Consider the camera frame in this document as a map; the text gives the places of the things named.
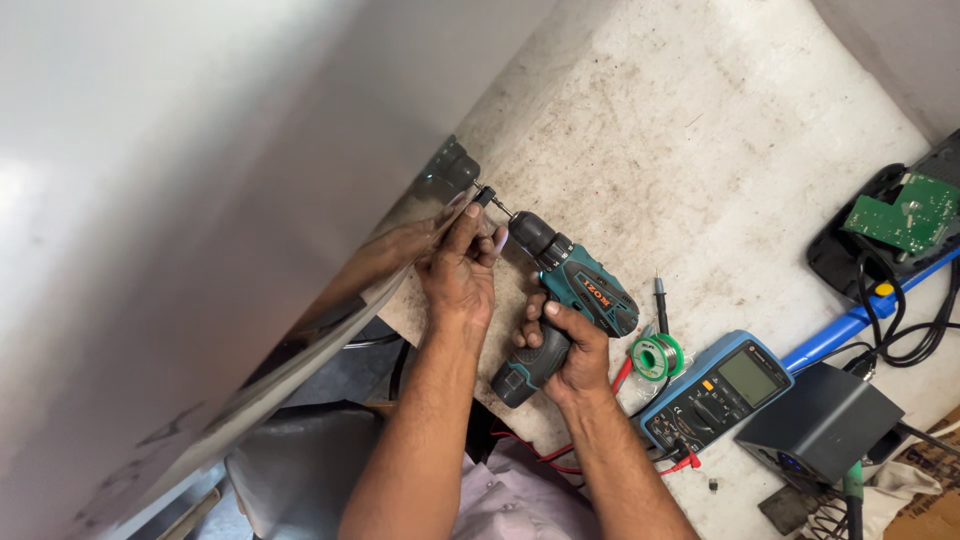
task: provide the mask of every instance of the shirt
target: shirt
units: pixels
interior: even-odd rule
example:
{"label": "shirt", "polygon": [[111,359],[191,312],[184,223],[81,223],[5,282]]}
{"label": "shirt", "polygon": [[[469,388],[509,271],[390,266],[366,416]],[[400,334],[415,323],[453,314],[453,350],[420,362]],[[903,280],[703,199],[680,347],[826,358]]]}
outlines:
{"label": "shirt", "polygon": [[529,449],[497,442],[487,463],[464,454],[460,511],[452,538],[580,540],[600,537],[590,502]]}

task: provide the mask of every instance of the cordless drill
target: cordless drill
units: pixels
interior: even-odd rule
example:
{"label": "cordless drill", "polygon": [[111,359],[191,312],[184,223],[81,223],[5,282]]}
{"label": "cordless drill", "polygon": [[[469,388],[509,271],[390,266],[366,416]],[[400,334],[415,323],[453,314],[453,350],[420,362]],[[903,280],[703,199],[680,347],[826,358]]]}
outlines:
{"label": "cordless drill", "polygon": [[[533,212],[512,213],[497,199],[492,201],[510,215],[510,238],[540,267],[540,282],[549,291],[549,300],[580,311],[610,337],[623,337],[636,329],[636,302],[583,246],[555,232]],[[566,360],[570,348],[566,333],[546,316],[540,318],[540,330],[540,346],[514,350],[490,381],[493,392],[510,408],[540,390]]]}

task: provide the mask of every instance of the black test lead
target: black test lead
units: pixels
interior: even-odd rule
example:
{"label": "black test lead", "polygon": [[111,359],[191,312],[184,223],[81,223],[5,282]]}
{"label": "black test lead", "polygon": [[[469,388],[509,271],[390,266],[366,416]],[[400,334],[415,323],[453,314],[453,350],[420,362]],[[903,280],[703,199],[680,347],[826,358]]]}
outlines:
{"label": "black test lead", "polygon": [[663,280],[660,279],[660,270],[657,269],[657,276],[654,278],[654,298],[657,299],[657,325],[660,327],[660,333],[670,333],[670,327],[666,322],[666,293],[663,292]]}

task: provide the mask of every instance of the cloth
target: cloth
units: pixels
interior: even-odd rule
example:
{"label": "cloth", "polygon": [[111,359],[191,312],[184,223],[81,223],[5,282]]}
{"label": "cloth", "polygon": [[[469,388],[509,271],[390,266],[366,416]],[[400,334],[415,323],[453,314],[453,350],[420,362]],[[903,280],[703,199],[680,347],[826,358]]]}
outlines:
{"label": "cloth", "polygon": [[464,454],[460,512],[452,538],[580,540],[600,537],[590,502],[513,439],[497,442],[487,463]]}
{"label": "cloth", "polygon": [[[887,461],[876,472],[868,486],[863,488],[863,538],[864,540],[882,540],[883,531],[897,517],[897,512],[913,500],[918,493],[939,495],[943,488],[940,482],[924,474],[920,469],[905,463]],[[834,501],[839,507],[842,502]],[[817,527],[817,516],[829,516],[831,521],[843,518],[843,512],[822,506],[816,514],[807,520],[804,534],[814,536],[812,529]]]}

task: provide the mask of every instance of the blue multimeter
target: blue multimeter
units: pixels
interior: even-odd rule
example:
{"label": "blue multimeter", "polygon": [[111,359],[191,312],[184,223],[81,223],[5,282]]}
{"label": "blue multimeter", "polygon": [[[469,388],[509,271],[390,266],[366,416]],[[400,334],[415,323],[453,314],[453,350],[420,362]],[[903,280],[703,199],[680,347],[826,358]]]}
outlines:
{"label": "blue multimeter", "polygon": [[752,334],[735,330],[697,356],[639,422],[661,450],[677,439],[698,454],[793,386],[793,377]]}

